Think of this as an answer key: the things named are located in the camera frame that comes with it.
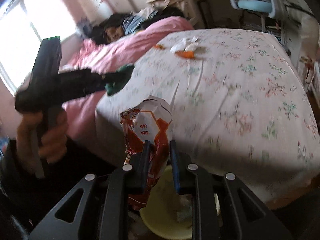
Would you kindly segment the person's left hand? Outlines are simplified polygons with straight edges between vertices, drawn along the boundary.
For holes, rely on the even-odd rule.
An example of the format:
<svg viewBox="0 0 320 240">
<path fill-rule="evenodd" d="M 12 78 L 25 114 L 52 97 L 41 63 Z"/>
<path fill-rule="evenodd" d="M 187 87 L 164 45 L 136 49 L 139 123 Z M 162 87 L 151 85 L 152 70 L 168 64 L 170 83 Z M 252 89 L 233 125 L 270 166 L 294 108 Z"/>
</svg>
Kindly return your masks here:
<svg viewBox="0 0 320 240">
<path fill-rule="evenodd" d="M 17 129 L 17 157 L 31 173 L 35 172 L 37 162 L 35 155 L 32 153 L 31 134 L 41 123 L 42 118 L 43 114 L 41 112 L 24 113 Z M 48 163 L 55 163 L 65 155 L 67 152 L 67 129 L 67 113 L 62 109 L 57 116 L 56 126 L 41 137 L 41 146 L 37 152 L 39 158 L 46 160 Z"/>
</svg>

